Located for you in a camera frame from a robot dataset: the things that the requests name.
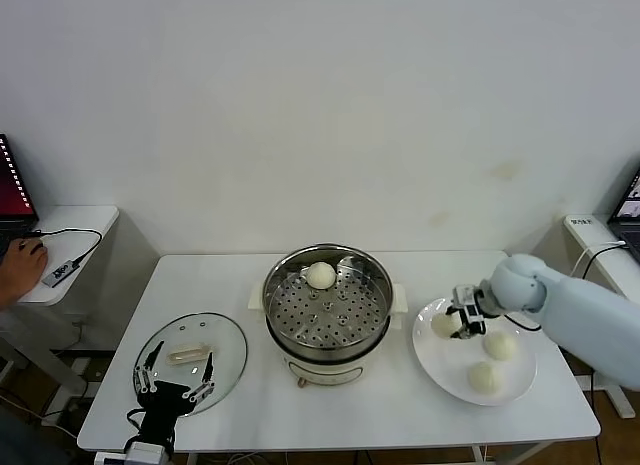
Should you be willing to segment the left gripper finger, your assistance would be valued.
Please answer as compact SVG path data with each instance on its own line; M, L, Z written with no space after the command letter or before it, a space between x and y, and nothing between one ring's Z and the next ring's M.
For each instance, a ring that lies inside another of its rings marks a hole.
M183 397L188 401L202 401L207 398L213 392L215 387L212 379L213 371L213 353L210 352L208 354L204 372L201 377L201 383L196 388L185 392L183 394Z
M142 352L139 356L133 368L133 385L137 394L154 393L157 390L154 366L163 346L164 341L161 340L154 348Z

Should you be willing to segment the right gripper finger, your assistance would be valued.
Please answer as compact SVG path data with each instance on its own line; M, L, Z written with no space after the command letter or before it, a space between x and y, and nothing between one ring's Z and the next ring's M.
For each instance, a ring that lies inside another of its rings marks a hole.
M453 289L453 295L450 305L446 309L447 315L454 313L471 314L475 313L475 286L474 285L457 285Z
M452 333L455 339L470 339L474 336L486 334L484 316L475 305L453 307L452 314L460 318L460 327Z

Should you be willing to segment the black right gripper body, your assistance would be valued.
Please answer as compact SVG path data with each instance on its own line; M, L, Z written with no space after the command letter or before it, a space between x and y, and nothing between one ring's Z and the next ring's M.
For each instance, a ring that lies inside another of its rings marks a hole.
M493 303L479 286L468 287L467 316L470 319L494 319Z

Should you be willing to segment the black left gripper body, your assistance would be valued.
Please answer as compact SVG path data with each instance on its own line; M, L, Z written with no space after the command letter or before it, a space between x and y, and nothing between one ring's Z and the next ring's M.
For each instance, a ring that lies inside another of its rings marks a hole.
M154 391L138 394L144 411L139 431L143 442L173 447L175 425L184 413L183 394L183 385L165 381L157 381Z

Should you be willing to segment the person's bare hand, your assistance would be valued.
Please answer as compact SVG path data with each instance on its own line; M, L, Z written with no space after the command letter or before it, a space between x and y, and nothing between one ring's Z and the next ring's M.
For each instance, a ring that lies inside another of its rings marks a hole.
M38 238L13 240L1 261L1 309L17 303L39 282L48 250Z

